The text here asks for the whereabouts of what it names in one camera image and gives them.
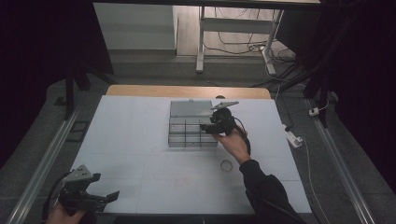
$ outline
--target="wire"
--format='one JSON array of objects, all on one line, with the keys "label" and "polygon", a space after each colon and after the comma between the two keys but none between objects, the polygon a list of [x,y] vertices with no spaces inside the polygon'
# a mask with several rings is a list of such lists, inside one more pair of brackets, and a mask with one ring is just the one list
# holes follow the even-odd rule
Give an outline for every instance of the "wire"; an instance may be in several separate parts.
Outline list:
[{"label": "wire", "polygon": [[340,29],[340,24],[341,23],[334,25],[333,29],[328,33],[327,37],[320,43],[318,43],[313,49],[311,49],[306,54],[300,55],[299,62],[312,63],[312,61],[316,60],[320,56],[323,48],[327,46],[326,44],[331,41],[333,37],[337,34],[338,30]]},{"label": "wire", "polygon": [[[222,11],[220,10],[219,7],[215,7],[215,17],[216,17],[216,18],[218,17],[217,9],[219,10],[219,12],[220,12],[222,18],[229,18],[229,17],[224,17],[224,15],[222,14]],[[241,13],[240,15],[238,15],[237,17],[235,17],[235,19],[237,19],[238,17],[244,15],[247,11],[248,11],[248,8],[245,8],[244,11],[242,11],[242,13]],[[260,10],[258,11],[256,20],[259,18],[259,15],[260,15]],[[221,39],[220,32],[218,32],[218,36],[219,36],[219,40],[220,40],[220,42],[221,42],[222,44],[226,44],[226,45],[244,45],[244,44],[247,44],[247,47],[248,47],[248,48],[249,48],[249,44],[260,44],[260,46],[265,46],[264,43],[267,42],[266,40],[257,41],[257,42],[250,42],[251,38],[253,37],[253,34],[251,34],[251,36],[250,36],[250,38],[249,38],[249,41],[248,41],[247,43],[246,43],[246,42],[245,42],[245,43],[244,43],[244,42],[225,42],[225,41],[223,41],[223,40]]]},{"label": "wire", "polygon": [[276,92],[276,96],[275,96],[275,103],[276,103],[277,95],[279,94],[279,89],[280,89],[280,85],[277,87],[277,92]]},{"label": "wire", "polygon": [[[290,82],[291,79],[286,79],[286,77],[288,77],[288,76],[289,76],[295,69],[297,69],[299,66],[300,66],[300,65],[297,64],[297,63],[291,64],[291,65],[288,67],[287,71],[285,71],[285,72],[282,73],[281,75],[277,76],[277,78],[284,79],[284,80],[287,80],[288,82]],[[275,81],[275,82],[273,82],[273,83],[271,83],[271,84],[267,87],[267,89],[270,90],[272,87],[275,86],[275,84],[276,84],[277,82],[278,82],[278,80]]]},{"label": "wire", "polygon": [[316,199],[317,202],[318,202],[320,211],[322,212],[323,216],[326,218],[327,223],[330,224],[329,219],[327,219],[326,214],[324,213],[324,211],[323,211],[323,209],[322,209],[322,207],[321,207],[321,205],[320,205],[320,202],[319,202],[319,200],[318,200],[317,194],[315,193],[315,190],[314,190],[314,186],[312,185],[311,164],[310,164],[310,161],[309,161],[308,144],[307,144],[305,138],[303,138],[303,139],[304,139],[304,142],[305,142],[306,157],[307,157],[307,159],[308,159],[308,177],[309,177],[309,184],[310,184],[310,186],[311,186],[312,192],[314,193],[314,197],[315,197],[315,199]]},{"label": "wire", "polygon": [[277,53],[277,56],[275,56],[274,51],[271,49],[271,54],[272,54],[271,59],[273,59],[277,63],[293,63],[293,62],[295,62],[296,60],[292,57],[280,57],[279,56],[279,53],[282,51],[285,51],[285,50],[287,50],[287,49],[282,49],[281,51],[279,51]]},{"label": "wire", "polygon": [[288,80],[283,79],[283,78],[272,77],[272,76],[270,75],[270,73],[268,72],[267,66],[265,66],[265,74],[266,74],[268,77],[272,78],[272,79],[275,79],[275,80],[278,80],[278,81],[289,82]]},{"label": "wire", "polygon": [[306,109],[296,110],[296,111],[293,111],[293,112],[291,112],[289,114],[290,115],[294,115],[294,114],[301,113],[301,112],[306,112]]},{"label": "wire", "polygon": [[317,215],[317,213],[315,212],[315,210],[314,210],[314,208],[312,207],[311,204],[309,204],[309,207],[311,208],[311,211],[312,211],[312,213],[314,214],[314,217],[317,219],[317,222],[318,222],[319,224],[321,224],[321,221],[319,220],[318,215]]},{"label": "wire", "polygon": [[[252,197],[252,196],[253,196],[253,194],[252,194],[251,192],[249,192],[248,190],[247,190],[247,195],[248,195],[247,197]],[[292,214],[291,212],[289,212],[289,211],[287,211],[287,210],[285,210],[285,209],[283,209],[283,208],[277,206],[277,205],[274,204],[274,203],[271,203],[271,202],[265,200],[264,198],[262,198],[262,197],[260,197],[260,196],[258,196],[257,198],[258,198],[261,202],[263,202],[263,203],[269,205],[269,206],[272,207],[272,208],[275,208],[276,211],[278,211],[278,212],[280,212],[280,213],[282,213],[282,214],[284,214],[284,215],[286,215],[286,216],[292,218],[293,220],[297,221],[298,223],[306,224],[306,222],[304,222],[303,219],[302,219],[301,217],[299,217],[298,215],[295,216],[295,215]]]},{"label": "wire", "polygon": [[209,80],[204,80],[204,82],[207,82],[207,83],[209,83],[209,84],[212,84],[212,85],[214,85],[214,86],[216,86],[216,87],[221,87],[220,85],[218,85],[218,84],[216,84],[216,83],[214,83],[214,82],[211,82],[211,81],[209,81]]},{"label": "wire", "polygon": [[323,107],[322,107],[321,109],[319,109],[319,110],[325,109],[328,105],[329,105],[329,99],[327,99],[327,104],[326,104],[325,106],[323,106]]},{"label": "wire", "polygon": [[289,48],[280,50],[280,51],[277,53],[277,57],[279,57],[280,52],[283,52],[283,51],[288,50],[288,49],[289,49]]},{"label": "wire", "polygon": [[59,178],[52,185],[52,188],[49,191],[49,195],[47,196],[47,200],[44,202],[44,205],[43,205],[43,211],[41,213],[41,223],[45,223],[47,221],[48,216],[49,216],[50,200],[52,199],[53,191],[55,191],[55,188],[58,186],[59,182],[61,182],[70,173],[71,172],[67,172],[67,173],[62,174],[61,176],[59,176]]},{"label": "wire", "polygon": [[204,43],[204,47],[207,48],[207,49],[218,50],[218,51],[222,51],[222,52],[226,52],[226,53],[231,53],[231,54],[244,54],[244,53],[255,52],[255,51],[252,51],[252,50],[241,51],[241,52],[231,52],[231,51],[228,51],[228,50],[225,50],[225,49],[214,49],[214,48],[210,48],[210,47],[208,47],[208,46],[205,44],[205,42],[203,42],[203,43]]},{"label": "wire", "polygon": [[306,85],[304,85],[303,83],[297,83],[294,87],[298,87],[298,86],[306,87]]},{"label": "wire", "polygon": [[288,113],[288,119],[289,119],[289,121],[290,121],[290,125],[288,125],[287,127],[288,127],[289,129],[291,129],[291,128],[294,126],[294,121],[293,121],[293,118],[291,117],[291,114],[290,114],[290,112],[289,112],[288,105],[286,105],[285,98],[283,98],[283,93],[282,93],[282,92],[280,93],[280,98],[282,99],[283,105],[284,105],[285,108],[286,108],[286,112]]},{"label": "wire", "polygon": [[244,142],[247,145],[247,154],[250,156],[250,153],[251,153],[250,141],[248,140],[248,134],[247,134],[247,131],[245,130],[244,124],[242,123],[242,121],[240,119],[238,119],[236,117],[233,117],[233,119],[238,120],[239,123],[241,123],[241,125],[242,125],[243,130],[241,130],[241,128],[238,125],[236,125],[235,121],[233,122],[235,129],[241,134],[242,138],[244,139]]},{"label": "wire", "polygon": [[[292,67],[293,67],[293,64],[291,64],[291,65],[290,65],[285,71],[283,71],[279,76],[280,76],[280,77],[283,76],[283,75],[284,75],[285,73],[287,73]],[[258,83],[258,84],[254,84],[254,85],[250,86],[250,88],[260,87],[260,86],[265,85],[265,84],[268,84],[268,83],[270,83],[270,82],[273,82],[273,80],[268,80],[268,81],[265,81],[265,82],[261,82],[261,83]]]}]

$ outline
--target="human hand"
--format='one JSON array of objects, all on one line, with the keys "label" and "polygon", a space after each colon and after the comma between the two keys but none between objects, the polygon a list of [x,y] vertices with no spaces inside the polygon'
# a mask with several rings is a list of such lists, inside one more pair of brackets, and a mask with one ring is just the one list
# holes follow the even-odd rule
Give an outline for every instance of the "human hand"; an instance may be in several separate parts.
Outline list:
[{"label": "human hand", "polygon": [[224,148],[238,161],[239,164],[250,160],[250,156],[248,155],[248,146],[242,138],[241,133],[236,129],[233,129],[227,136],[222,136],[218,133],[214,133],[212,136],[221,142]]},{"label": "human hand", "polygon": [[56,203],[52,212],[49,214],[46,224],[78,224],[84,215],[85,211],[78,210],[70,217],[66,209],[60,203]]}]

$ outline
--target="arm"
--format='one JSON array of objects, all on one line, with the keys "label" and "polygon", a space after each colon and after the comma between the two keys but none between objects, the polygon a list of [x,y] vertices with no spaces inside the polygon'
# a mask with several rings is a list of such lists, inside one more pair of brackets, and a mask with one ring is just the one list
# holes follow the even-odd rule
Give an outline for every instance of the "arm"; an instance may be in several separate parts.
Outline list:
[{"label": "arm", "polygon": [[255,211],[256,223],[303,223],[289,204],[288,195],[283,185],[274,175],[266,175],[257,161],[248,155],[248,148],[237,130],[228,136],[214,134],[224,148],[240,164],[239,170],[244,175],[247,197]]}]

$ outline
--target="plug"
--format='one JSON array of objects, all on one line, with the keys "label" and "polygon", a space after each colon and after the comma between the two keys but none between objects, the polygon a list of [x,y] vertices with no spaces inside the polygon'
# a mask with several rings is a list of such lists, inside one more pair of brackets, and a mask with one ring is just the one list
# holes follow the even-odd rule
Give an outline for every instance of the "plug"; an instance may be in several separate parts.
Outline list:
[{"label": "plug", "polygon": [[288,139],[290,145],[293,148],[300,147],[302,145],[303,138],[296,137],[286,125],[283,125],[283,127],[285,128],[285,135],[286,135],[286,138]]},{"label": "plug", "polygon": [[319,114],[319,109],[317,107],[309,110],[309,116],[314,117]]}]

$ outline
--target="white table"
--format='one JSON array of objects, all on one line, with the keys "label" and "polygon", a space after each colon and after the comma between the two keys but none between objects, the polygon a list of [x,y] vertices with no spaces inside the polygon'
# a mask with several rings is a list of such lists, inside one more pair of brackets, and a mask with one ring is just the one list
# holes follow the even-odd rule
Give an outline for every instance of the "white table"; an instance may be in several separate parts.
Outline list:
[{"label": "white table", "polygon": [[[221,144],[168,147],[171,100],[188,98],[103,96],[73,165],[102,174],[87,191],[106,195],[120,190],[107,213],[252,214],[238,165]],[[310,213],[274,101],[228,100],[240,102],[231,110],[248,130],[252,158],[279,178],[298,213]],[[220,169],[223,160],[233,163],[231,172]]]}]

